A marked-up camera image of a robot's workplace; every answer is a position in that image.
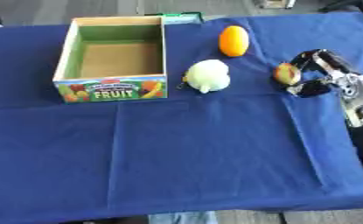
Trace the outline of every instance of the table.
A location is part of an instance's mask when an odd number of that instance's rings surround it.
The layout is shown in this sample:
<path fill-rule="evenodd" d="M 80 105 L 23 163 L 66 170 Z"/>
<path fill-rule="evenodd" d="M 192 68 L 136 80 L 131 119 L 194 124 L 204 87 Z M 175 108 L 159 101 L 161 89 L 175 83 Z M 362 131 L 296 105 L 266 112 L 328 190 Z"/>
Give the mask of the table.
<path fill-rule="evenodd" d="M 220 54 L 227 25 L 248 30 L 245 56 Z M 279 62 L 315 48 L 363 72 L 362 14 L 167 25 L 170 93 L 153 101 L 63 104 L 51 80 L 66 29 L 0 28 L 0 223 L 363 207 L 363 167 L 337 97 L 300 100 L 269 81 Z M 177 90 L 207 59 L 230 66 L 230 87 Z"/>

